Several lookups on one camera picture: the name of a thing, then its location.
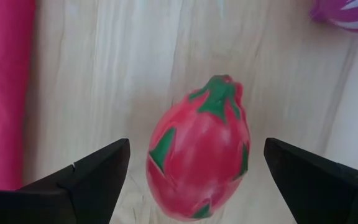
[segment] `pink and white striped object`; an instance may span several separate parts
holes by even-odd
[[[310,15],[358,34],[358,0],[314,0]]]

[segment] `wooden surface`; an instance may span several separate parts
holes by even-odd
[[[342,95],[345,88],[358,91],[357,84],[347,83],[348,77],[357,80],[358,40],[311,22],[311,4],[39,1],[25,181],[129,138],[132,157],[112,223],[178,223],[149,193],[149,137],[172,103],[210,76],[227,73],[244,85],[252,136],[249,172],[227,205],[199,223],[293,223],[263,158],[265,138],[321,155],[329,146],[330,158],[350,164],[354,159],[336,157],[340,152],[334,148],[340,151],[343,144],[341,124],[347,115],[341,110],[355,100],[352,93],[348,100]]]

